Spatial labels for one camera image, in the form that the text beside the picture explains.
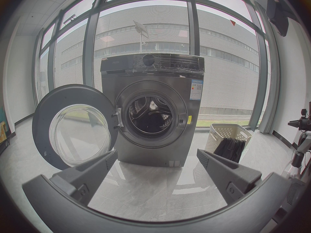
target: washing machine drum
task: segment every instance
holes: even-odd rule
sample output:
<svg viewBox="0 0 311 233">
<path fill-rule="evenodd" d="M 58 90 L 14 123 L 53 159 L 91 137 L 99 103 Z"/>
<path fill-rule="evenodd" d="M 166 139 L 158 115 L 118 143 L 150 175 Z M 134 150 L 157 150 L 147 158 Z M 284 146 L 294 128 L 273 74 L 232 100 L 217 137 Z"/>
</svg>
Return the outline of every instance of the washing machine drum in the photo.
<svg viewBox="0 0 311 233">
<path fill-rule="evenodd" d="M 161 134 L 172 122 L 169 107 L 155 97 L 142 97 L 132 102 L 129 117 L 135 128 L 146 136 Z"/>
<path fill-rule="evenodd" d="M 110 151 L 118 134 L 111 102 L 98 90 L 69 84 L 49 92 L 32 121 L 35 145 L 42 157 L 64 170 Z"/>
</svg>

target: grass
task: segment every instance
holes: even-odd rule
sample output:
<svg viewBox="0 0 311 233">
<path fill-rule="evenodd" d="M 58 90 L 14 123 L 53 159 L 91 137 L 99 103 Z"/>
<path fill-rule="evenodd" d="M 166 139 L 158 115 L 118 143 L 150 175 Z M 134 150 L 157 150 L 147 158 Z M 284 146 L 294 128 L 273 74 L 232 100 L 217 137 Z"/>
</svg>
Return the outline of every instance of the grass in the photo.
<svg viewBox="0 0 311 233">
<path fill-rule="evenodd" d="M 241 126 L 246 126 L 249 123 L 249 120 L 247 121 L 197 121 L 196 126 L 197 127 L 209 127 L 212 123 L 235 123 L 239 124 Z"/>
</svg>

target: camera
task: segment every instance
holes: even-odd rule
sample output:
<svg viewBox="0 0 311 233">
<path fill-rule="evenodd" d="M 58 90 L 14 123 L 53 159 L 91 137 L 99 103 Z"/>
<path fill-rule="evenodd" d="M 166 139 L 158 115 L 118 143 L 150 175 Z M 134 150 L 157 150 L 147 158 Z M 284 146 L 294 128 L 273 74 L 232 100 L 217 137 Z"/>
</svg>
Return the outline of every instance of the camera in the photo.
<svg viewBox="0 0 311 233">
<path fill-rule="evenodd" d="M 309 102 L 309 114 L 307 117 L 307 109 L 301 110 L 301 118 L 299 120 L 290 121 L 287 123 L 290 126 L 298 128 L 298 130 L 311 131 L 311 102 Z"/>
</svg>

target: front-loading washing machine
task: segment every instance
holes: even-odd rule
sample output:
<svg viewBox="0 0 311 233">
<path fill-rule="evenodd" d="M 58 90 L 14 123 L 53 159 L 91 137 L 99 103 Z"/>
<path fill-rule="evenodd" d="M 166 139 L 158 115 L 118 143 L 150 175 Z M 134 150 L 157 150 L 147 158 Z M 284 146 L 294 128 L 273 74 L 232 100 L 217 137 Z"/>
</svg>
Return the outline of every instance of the front-loading washing machine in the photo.
<svg viewBox="0 0 311 233">
<path fill-rule="evenodd" d="M 103 58 L 103 92 L 69 84 L 49 92 L 32 122 L 42 157 L 64 170 L 110 151 L 145 166 L 184 166 L 198 118 L 204 59 L 178 54 Z"/>
<path fill-rule="evenodd" d="M 103 94 L 119 114 L 118 160 L 184 166 L 200 109 L 204 58 L 168 53 L 103 58 Z"/>
</svg>

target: white laundry basket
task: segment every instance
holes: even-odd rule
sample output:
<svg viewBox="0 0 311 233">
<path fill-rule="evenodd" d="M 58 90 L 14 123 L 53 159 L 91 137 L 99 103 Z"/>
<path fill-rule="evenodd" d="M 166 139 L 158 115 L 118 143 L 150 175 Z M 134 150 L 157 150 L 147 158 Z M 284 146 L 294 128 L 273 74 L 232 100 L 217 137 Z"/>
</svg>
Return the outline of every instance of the white laundry basket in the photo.
<svg viewBox="0 0 311 233">
<path fill-rule="evenodd" d="M 225 137 L 231 137 L 238 140 L 245 140 L 245 147 L 251 139 L 252 135 L 245 128 L 238 124 L 231 123 L 212 123 L 210 133 L 205 146 L 205 150 L 214 153 L 220 142 Z"/>
</svg>

